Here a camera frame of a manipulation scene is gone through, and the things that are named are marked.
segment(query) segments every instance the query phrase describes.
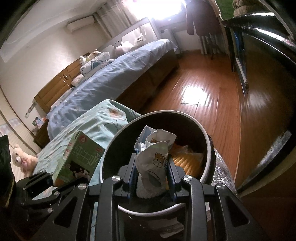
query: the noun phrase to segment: trash can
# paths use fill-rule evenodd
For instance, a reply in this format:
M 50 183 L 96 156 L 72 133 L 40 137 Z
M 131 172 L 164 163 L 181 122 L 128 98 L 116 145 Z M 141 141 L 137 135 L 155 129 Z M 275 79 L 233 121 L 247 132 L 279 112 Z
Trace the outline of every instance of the trash can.
M 142 115 L 123 127 L 112 139 L 105 150 L 101 165 L 100 181 L 116 175 L 121 166 L 127 165 L 134 153 L 134 144 L 145 126 L 164 129 L 174 133 L 175 143 L 189 147 L 197 153 L 203 153 L 201 183 L 211 184 L 215 170 L 215 150 L 211 138 L 202 125 L 193 117 L 174 110 L 161 110 Z M 131 205 L 119 205 L 119 210 L 137 217 L 164 217 L 184 207 L 184 204 L 157 205 L 158 197 L 152 199 L 135 198 Z

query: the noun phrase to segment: white air conditioner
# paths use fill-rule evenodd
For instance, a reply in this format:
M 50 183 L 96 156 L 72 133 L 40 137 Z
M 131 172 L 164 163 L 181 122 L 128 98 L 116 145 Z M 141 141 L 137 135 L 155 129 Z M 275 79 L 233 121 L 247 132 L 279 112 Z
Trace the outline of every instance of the white air conditioner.
M 79 19 L 73 23 L 69 23 L 67 25 L 67 28 L 70 30 L 70 32 L 73 32 L 74 30 L 77 30 L 79 28 L 82 28 L 84 26 L 87 26 L 93 23 L 94 23 L 93 16 L 89 16 L 87 18 Z

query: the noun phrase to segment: white rim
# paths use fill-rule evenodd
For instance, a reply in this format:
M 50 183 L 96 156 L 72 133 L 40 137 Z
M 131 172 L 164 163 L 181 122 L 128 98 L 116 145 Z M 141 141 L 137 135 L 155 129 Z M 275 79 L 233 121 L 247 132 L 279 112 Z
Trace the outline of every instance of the white rim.
M 204 183 L 206 178 L 207 178 L 207 173 L 209 172 L 209 169 L 210 169 L 210 163 L 211 163 L 211 144 L 210 144 L 210 139 L 207 135 L 207 132 L 205 131 L 205 129 L 203 128 L 203 126 L 196 120 L 194 119 L 193 117 L 191 117 L 190 115 L 188 114 L 185 114 L 183 112 L 180 112 L 180 111 L 176 111 L 176 110 L 159 110 L 159 111 L 154 111 L 154 112 L 150 112 L 148 114 L 145 114 L 145 115 L 142 115 L 142 116 L 139 116 L 138 118 L 132 120 L 130 123 L 128 123 L 126 126 L 124 126 L 122 129 L 119 130 L 119 132 L 116 133 L 116 135 L 113 137 L 113 139 L 111 140 L 111 142 L 109 143 L 109 145 L 107 146 L 104 154 L 103 154 L 103 157 L 105 158 L 105 153 L 107 153 L 110 145 L 112 144 L 113 140 L 126 128 L 128 127 L 129 125 L 133 124 L 134 122 L 136 122 L 137 120 L 141 119 L 141 118 L 144 118 L 146 116 L 149 116 L 149 115 L 153 115 L 153 114 L 157 114 L 157 113 L 163 113 L 163 112 L 170 112 L 170 113 L 177 113 L 177 114 L 180 114 L 180 115 L 183 115 L 183 116 L 186 116 L 187 118 L 191 119 L 192 121 L 194 121 L 198 126 L 199 128 L 201 129 L 202 133 L 204 134 L 204 137 L 206 139 L 206 143 L 207 143 L 207 162 L 206 162 L 206 165 L 205 165 L 205 170 L 202 174 L 202 177 L 200 178 L 200 182 L 201 183 Z M 103 182 L 103 174 L 102 174 L 102 171 L 103 171 L 103 163 L 101 163 L 101 167 L 100 167 L 100 181 L 101 183 Z M 134 215 L 134 216 L 139 216 L 139 217 L 155 217 L 155 216 L 160 216 L 160 215 L 164 215 L 164 214 L 170 214 L 176 210 L 179 210 L 181 209 L 182 207 L 184 207 L 185 204 L 184 203 L 179 203 L 179 204 L 175 204 L 169 208 L 166 208 L 164 210 L 161 210 L 161 211 L 158 211 L 158 212 L 153 212 L 153 213 L 138 213 L 138 212 L 133 212 L 133 211 L 130 211 L 128 209 L 125 209 L 123 207 L 121 207 L 120 205 L 118 205 L 118 209 L 125 212 L 125 213 L 128 213 L 130 215 Z

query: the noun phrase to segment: brown coat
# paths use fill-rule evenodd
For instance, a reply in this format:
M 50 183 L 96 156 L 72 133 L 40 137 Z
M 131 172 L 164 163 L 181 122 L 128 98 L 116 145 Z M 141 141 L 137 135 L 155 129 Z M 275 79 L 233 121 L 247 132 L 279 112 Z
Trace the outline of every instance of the brown coat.
M 194 35 L 193 23 L 196 34 L 207 36 L 210 34 L 219 34 L 222 32 L 219 20 L 211 5 L 202 0 L 191 0 L 186 5 L 187 33 Z

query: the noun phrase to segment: headboard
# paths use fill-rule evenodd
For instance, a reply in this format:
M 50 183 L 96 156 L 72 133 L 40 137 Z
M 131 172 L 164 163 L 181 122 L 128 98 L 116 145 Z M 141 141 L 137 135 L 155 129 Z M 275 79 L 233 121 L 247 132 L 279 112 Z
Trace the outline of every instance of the headboard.
M 45 113 L 48 113 L 50 107 L 70 89 L 72 80 L 80 74 L 80 68 L 81 64 L 79 59 L 77 59 L 53 77 L 34 97 Z

